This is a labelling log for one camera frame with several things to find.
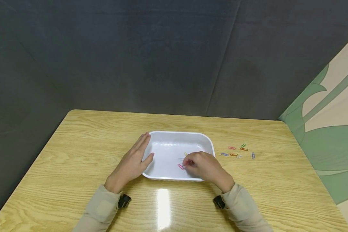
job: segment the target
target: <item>paper clip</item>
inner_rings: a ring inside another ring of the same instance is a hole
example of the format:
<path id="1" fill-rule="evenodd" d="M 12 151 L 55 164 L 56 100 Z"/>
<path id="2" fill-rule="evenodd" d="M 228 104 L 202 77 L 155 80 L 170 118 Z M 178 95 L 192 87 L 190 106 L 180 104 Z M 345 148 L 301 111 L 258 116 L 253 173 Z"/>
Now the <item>paper clip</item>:
<path id="1" fill-rule="evenodd" d="M 181 166 L 180 164 L 178 164 L 178 167 L 181 168 L 182 170 L 184 170 L 183 166 Z"/>

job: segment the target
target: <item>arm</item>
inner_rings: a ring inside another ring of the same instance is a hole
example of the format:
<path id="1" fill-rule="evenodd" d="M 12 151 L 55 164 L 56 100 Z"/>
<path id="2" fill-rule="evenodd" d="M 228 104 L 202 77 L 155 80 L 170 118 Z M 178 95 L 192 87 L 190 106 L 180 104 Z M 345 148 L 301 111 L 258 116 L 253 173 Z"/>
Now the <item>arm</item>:
<path id="1" fill-rule="evenodd" d="M 142 161 L 150 141 L 148 132 L 142 134 L 132 148 L 122 157 L 106 183 L 99 186 L 86 206 L 86 210 L 73 232 L 105 232 L 118 209 L 123 187 L 140 176 L 153 160 L 153 153 Z"/>
<path id="2" fill-rule="evenodd" d="M 247 190 L 237 185 L 216 158 L 203 151 L 186 156 L 183 165 L 191 173 L 210 181 L 222 191 L 229 219 L 242 232 L 269 232 L 272 227 L 263 219 Z"/>

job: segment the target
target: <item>hand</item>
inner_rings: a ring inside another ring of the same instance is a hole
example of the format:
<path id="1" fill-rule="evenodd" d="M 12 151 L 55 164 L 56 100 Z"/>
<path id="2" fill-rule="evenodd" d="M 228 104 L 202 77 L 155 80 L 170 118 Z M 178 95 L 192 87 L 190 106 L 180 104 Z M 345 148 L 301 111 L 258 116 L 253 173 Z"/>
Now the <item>hand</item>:
<path id="1" fill-rule="evenodd" d="M 189 172 L 218 186 L 223 193 L 230 191 L 235 185 L 232 176 L 221 167 L 214 156 L 206 152 L 192 152 L 184 158 L 183 165 Z"/>
<path id="2" fill-rule="evenodd" d="M 131 180 L 140 176 L 153 160 L 153 153 L 142 161 L 144 151 L 150 142 L 150 134 L 142 134 L 137 142 L 122 157 L 115 170 L 108 176 L 105 188 L 112 193 L 119 193 Z"/>

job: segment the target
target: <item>left hand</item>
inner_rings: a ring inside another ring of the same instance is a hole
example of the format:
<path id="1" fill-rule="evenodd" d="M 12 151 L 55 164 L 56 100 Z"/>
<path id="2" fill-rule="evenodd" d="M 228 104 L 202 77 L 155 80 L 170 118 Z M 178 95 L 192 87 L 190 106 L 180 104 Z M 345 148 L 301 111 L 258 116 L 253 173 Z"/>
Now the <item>left hand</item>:
<path id="1" fill-rule="evenodd" d="M 131 180 L 140 176 L 153 160 L 154 153 L 142 161 L 144 151 L 150 142 L 150 134 L 142 134 L 137 142 L 122 157 L 115 170 L 108 176 L 105 188 L 112 193 L 119 193 Z"/>

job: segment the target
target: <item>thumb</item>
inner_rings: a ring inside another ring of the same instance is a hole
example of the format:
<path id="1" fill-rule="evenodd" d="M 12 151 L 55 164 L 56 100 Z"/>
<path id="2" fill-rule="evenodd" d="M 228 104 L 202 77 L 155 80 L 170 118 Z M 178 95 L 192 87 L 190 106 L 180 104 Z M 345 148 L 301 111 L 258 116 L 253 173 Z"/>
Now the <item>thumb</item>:
<path id="1" fill-rule="evenodd" d="M 144 161 L 142 161 L 142 166 L 143 166 L 144 169 L 147 169 L 149 164 L 152 163 L 154 154 L 155 153 L 149 154 L 149 156 Z"/>
<path id="2" fill-rule="evenodd" d="M 195 167 L 190 166 L 190 165 L 186 165 L 186 169 L 187 169 L 190 173 L 192 173 L 192 174 L 198 176 L 198 168 L 195 168 Z"/>

